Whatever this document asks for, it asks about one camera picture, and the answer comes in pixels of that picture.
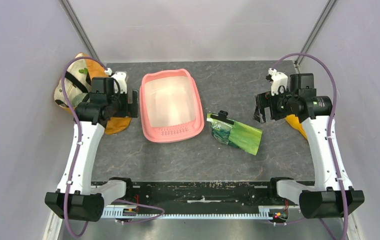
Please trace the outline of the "black bag clip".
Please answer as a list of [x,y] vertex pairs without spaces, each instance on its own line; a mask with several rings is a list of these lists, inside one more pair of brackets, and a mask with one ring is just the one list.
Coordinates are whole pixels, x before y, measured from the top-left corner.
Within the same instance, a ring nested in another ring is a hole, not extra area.
[[212,119],[215,119],[215,120],[218,120],[218,121],[221,121],[223,123],[227,123],[227,124],[230,124],[230,125],[234,125],[234,121],[229,119],[228,117],[228,112],[227,111],[224,111],[224,110],[220,110],[218,114],[211,114],[210,117]]

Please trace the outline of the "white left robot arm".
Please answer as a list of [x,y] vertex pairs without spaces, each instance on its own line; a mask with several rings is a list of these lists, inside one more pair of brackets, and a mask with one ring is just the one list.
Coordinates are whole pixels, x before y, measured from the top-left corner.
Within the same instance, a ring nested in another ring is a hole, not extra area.
[[74,138],[65,172],[54,192],[47,192],[45,204],[60,218],[97,222],[104,207],[116,199],[133,201],[130,178],[112,177],[98,188],[91,187],[96,151],[112,117],[138,117],[138,91],[127,86],[125,72],[111,77],[94,77],[89,101],[75,109]]

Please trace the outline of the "yellow plastic scoop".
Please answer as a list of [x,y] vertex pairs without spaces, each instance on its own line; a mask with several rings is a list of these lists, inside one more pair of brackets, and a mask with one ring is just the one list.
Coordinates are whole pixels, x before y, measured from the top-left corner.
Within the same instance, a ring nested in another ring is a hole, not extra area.
[[292,128],[300,132],[301,135],[307,140],[307,135],[302,127],[302,124],[299,122],[299,118],[296,115],[288,115],[285,120]]

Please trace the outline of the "green cat litter bag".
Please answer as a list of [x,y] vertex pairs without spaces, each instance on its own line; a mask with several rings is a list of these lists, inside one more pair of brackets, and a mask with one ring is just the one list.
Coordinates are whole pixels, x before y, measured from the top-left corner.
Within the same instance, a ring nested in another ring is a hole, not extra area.
[[233,148],[242,149],[251,155],[257,155],[262,130],[251,127],[244,123],[234,121],[234,125],[212,119],[212,113],[208,113],[206,120],[210,123],[212,136],[222,144]]

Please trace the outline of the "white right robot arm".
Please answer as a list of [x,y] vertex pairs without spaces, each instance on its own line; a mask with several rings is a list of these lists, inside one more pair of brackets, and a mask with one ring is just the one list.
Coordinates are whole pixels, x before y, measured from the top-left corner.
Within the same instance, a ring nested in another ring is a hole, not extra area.
[[298,204],[307,219],[342,218],[364,203],[362,190],[355,190],[338,151],[332,100],[317,95],[314,76],[297,73],[287,76],[269,69],[266,79],[271,89],[256,95],[254,119],[266,121],[294,115],[306,134],[314,165],[314,185],[307,186],[289,177],[274,177],[266,191],[267,200],[278,205],[285,199]]

